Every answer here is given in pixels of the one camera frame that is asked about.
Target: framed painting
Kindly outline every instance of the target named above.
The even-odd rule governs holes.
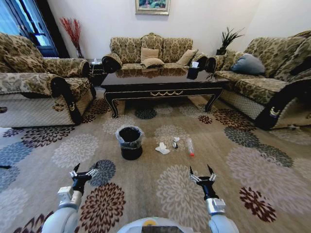
[[[171,0],[135,0],[135,14],[168,16],[170,2]]]

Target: small black box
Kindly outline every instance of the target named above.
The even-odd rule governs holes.
[[[199,68],[190,67],[188,70],[187,79],[196,79],[198,77]]]

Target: small bottle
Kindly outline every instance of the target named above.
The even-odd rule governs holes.
[[[190,157],[194,157],[193,144],[191,138],[187,139],[187,145]]]

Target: floral carpet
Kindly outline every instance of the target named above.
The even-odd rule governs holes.
[[[79,126],[1,129],[0,164],[12,167],[0,169],[0,233],[41,232],[57,209],[58,189],[72,185],[69,171],[96,162],[99,173],[86,183],[76,233],[115,233],[147,216],[209,232],[203,191],[189,180],[190,165],[203,176],[206,164],[241,233],[310,232],[311,128],[263,131],[219,100],[205,113],[206,102],[120,101],[120,116],[112,119],[104,99],[96,99]],[[114,133],[122,124],[145,133],[137,160],[121,156]],[[155,151],[159,142],[171,152]]]

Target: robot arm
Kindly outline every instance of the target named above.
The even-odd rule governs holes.
[[[225,216],[224,200],[219,199],[212,187],[217,175],[209,165],[208,170],[210,177],[197,177],[193,174],[192,168],[190,167],[190,179],[203,188],[207,211],[211,215],[210,221],[208,222],[210,230],[212,233],[239,233],[235,223]]]
[[[74,233],[78,224],[77,211],[81,204],[85,183],[98,172],[96,164],[94,169],[89,172],[77,173],[79,165],[70,172],[73,186],[59,189],[57,193],[60,199],[58,210],[45,221],[42,233]]]

